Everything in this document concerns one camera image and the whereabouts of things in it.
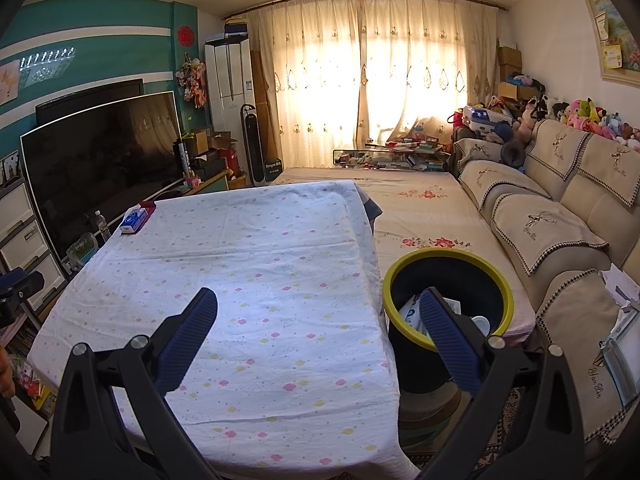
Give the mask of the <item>blue tissue pack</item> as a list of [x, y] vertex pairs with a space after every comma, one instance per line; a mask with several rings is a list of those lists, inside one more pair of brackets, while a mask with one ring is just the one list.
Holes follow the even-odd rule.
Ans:
[[149, 211], [144, 207], [134, 208], [126, 215], [119, 226], [120, 232], [125, 235], [136, 234], [142, 229], [149, 219]]

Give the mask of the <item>white cabinet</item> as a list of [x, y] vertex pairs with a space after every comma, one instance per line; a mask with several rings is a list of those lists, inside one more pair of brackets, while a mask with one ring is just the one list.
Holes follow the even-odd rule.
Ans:
[[204, 54], [214, 130], [231, 133], [239, 163], [245, 168], [241, 107], [255, 104], [250, 40], [246, 32], [219, 36], [204, 46]]

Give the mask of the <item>small white pill bottle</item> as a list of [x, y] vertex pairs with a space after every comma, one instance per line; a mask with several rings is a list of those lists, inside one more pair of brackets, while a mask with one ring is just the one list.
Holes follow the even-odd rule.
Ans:
[[477, 315], [472, 317], [472, 321], [484, 337], [490, 334], [491, 327], [488, 318], [483, 315]]

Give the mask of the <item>pale green carton box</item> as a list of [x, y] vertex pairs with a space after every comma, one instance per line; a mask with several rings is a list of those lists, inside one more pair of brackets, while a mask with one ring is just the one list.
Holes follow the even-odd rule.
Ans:
[[434, 295], [428, 295], [426, 297], [426, 306], [428, 308], [439, 310], [448, 310], [455, 315], [460, 315], [462, 312], [461, 304], [458, 300], [449, 298], [440, 298]]

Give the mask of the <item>cluttered low glass table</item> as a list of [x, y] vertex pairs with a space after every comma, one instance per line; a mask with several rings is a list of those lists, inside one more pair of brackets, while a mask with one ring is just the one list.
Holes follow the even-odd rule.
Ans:
[[342, 168], [446, 171], [449, 154], [437, 142], [368, 143], [365, 148], [336, 148], [333, 165]]

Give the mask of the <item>artificial flower bouquet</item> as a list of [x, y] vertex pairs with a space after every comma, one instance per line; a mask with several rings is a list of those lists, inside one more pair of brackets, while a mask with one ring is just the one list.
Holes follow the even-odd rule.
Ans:
[[191, 102], [195, 108], [207, 104], [206, 65], [203, 62], [185, 53], [176, 79], [186, 102]]

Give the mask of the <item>floral bed mat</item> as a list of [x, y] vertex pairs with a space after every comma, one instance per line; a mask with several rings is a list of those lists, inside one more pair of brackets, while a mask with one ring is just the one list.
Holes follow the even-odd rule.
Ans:
[[456, 248], [491, 263], [508, 282], [514, 315], [506, 340], [520, 344], [532, 333], [535, 313], [518, 274], [488, 223], [461, 184], [448, 172], [345, 168], [292, 168], [276, 185], [352, 180], [381, 209], [374, 222], [378, 266], [382, 273], [414, 250]]

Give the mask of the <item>yellow rimmed black trash bin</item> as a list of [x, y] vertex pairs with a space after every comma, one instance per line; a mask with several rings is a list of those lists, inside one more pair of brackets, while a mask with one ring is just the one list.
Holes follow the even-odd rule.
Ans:
[[445, 298], [461, 304], [461, 313], [488, 319], [490, 331], [503, 336], [514, 315], [514, 299], [502, 274], [488, 261], [452, 248], [423, 248], [394, 262], [383, 280], [383, 307], [390, 320], [400, 390], [429, 393], [450, 375], [431, 338], [410, 326], [401, 309], [414, 304], [433, 286]]

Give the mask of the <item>cream floral curtains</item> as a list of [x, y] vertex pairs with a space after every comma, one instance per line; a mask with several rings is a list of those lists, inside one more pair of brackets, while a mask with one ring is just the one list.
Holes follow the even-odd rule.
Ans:
[[329, 167], [339, 148], [418, 132], [491, 97], [499, 12], [469, 0], [288, 0], [251, 10], [277, 150]]

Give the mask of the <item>black flat television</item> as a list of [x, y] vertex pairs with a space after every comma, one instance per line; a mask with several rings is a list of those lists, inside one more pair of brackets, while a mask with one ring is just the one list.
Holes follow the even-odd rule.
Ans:
[[81, 235], [99, 232], [97, 212], [111, 226], [179, 182], [179, 136], [171, 91], [90, 107], [23, 134], [25, 178], [55, 257], [64, 260]]

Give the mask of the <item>beige sectional sofa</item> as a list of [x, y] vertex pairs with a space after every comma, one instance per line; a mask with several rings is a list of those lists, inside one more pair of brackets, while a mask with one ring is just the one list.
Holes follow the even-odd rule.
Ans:
[[639, 409], [620, 400], [601, 350], [624, 313], [605, 289], [606, 272], [639, 278], [639, 152], [553, 120], [536, 125], [523, 169], [500, 162], [486, 142], [457, 147], [458, 180], [533, 309], [525, 347], [564, 350], [595, 462]]

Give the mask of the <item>framed flower painting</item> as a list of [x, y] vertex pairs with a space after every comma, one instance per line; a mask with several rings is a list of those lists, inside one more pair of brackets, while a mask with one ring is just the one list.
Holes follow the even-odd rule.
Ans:
[[611, 0], [586, 0], [603, 80], [638, 87], [639, 43]]

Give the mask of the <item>white dotted tablecloth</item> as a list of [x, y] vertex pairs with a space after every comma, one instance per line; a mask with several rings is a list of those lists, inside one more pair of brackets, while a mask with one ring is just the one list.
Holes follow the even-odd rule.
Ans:
[[52, 386], [74, 344], [119, 348], [202, 288], [218, 315], [167, 400], [241, 479], [411, 479], [370, 222], [350, 181], [161, 200], [114, 234], [43, 323], [29, 364]]

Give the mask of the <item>clear water bottle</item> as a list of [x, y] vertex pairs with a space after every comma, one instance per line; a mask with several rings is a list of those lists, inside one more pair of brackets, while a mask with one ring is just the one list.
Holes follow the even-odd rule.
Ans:
[[97, 210], [94, 214], [96, 215], [96, 225], [98, 226], [102, 240], [106, 243], [111, 237], [110, 227], [101, 211]]

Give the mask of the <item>pile of plush toys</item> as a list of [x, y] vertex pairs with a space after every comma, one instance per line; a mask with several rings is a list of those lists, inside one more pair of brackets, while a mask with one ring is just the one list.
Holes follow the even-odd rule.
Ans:
[[531, 98], [523, 110], [520, 125], [524, 126], [528, 120], [533, 123], [530, 127], [533, 129], [546, 119], [603, 136], [625, 148], [639, 151], [639, 129], [625, 122], [620, 114], [609, 113], [605, 108], [597, 106], [590, 98], [572, 102], [553, 101], [546, 94], [538, 100]]

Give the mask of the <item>black tower fan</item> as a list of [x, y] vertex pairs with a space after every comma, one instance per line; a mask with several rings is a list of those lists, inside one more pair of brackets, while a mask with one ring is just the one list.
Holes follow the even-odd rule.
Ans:
[[254, 105], [243, 104], [241, 106], [241, 126], [250, 180], [255, 186], [265, 185], [266, 170], [264, 156], [262, 156], [262, 138]]

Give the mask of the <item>silver blue toothpaste tube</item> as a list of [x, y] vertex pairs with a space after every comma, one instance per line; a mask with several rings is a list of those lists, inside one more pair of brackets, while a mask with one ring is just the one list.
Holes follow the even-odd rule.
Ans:
[[427, 329], [420, 317], [420, 294], [412, 295], [398, 311], [402, 320], [417, 333], [429, 337]]

